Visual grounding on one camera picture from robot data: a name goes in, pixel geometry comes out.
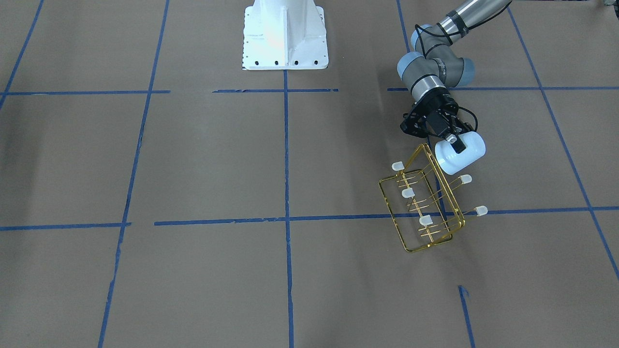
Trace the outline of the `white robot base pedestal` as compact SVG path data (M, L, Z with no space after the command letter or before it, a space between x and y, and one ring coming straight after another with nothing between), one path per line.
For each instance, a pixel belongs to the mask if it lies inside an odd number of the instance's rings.
M255 0L245 8L242 68L326 69L324 9L313 0Z

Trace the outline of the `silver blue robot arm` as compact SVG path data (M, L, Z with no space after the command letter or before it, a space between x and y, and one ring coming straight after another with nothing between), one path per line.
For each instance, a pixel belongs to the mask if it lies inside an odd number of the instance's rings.
M416 26L411 51L400 58L397 72L412 96L401 130L409 136L437 137L457 154L466 150L464 134L475 131L458 118L460 106L450 89L471 83L475 66L452 50L461 38L508 9L508 0L467 0L434 25Z

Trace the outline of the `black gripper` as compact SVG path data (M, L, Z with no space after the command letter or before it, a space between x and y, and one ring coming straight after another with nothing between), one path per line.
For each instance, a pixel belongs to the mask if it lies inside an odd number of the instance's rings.
M461 136L464 133L475 131L475 127L457 117L459 105L444 87L431 89L421 97L420 101L415 102L411 111L403 116L404 120L400 124L400 129L409 136L420 138L433 136L431 128L427 127L426 124L427 114L433 111L442 112L443 115L449 116L451 130L447 133L445 141L456 154L464 152L467 146Z

